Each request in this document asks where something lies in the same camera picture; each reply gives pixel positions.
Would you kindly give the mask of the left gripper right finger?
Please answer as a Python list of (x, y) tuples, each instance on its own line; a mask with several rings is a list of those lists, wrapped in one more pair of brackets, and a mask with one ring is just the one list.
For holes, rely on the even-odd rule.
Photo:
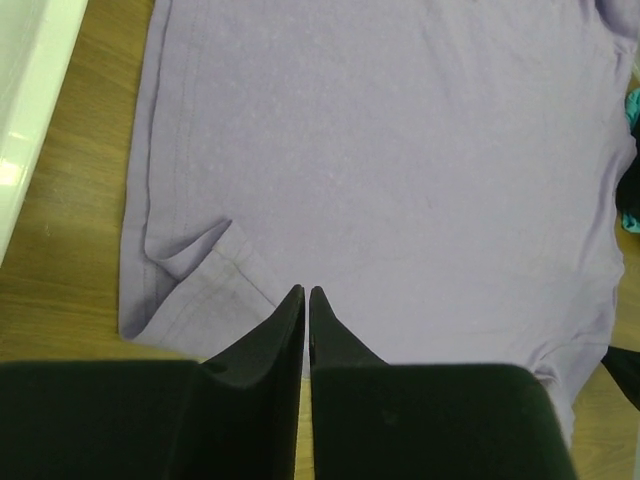
[(572, 479), (549, 396), (505, 364), (389, 365), (309, 298), (319, 479)]

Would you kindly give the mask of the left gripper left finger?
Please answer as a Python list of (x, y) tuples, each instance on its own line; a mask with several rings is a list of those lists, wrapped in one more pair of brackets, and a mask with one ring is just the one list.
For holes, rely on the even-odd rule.
[(305, 295), (210, 360), (1, 367), (5, 479), (290, 479)]

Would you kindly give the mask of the purple t shirt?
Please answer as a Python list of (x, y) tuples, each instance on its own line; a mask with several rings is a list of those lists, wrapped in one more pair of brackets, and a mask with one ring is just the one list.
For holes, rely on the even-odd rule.
[(210, 358), (291, 287), (391, 364), (511, 363), (565, 438), (611, 339), (635, 1), (159, 1), (120, 335)]

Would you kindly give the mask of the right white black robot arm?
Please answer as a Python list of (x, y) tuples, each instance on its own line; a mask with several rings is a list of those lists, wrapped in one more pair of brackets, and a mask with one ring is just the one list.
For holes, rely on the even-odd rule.
[(601, 363), (627, 400), (640, 410), (640, 352), (610, 346)]

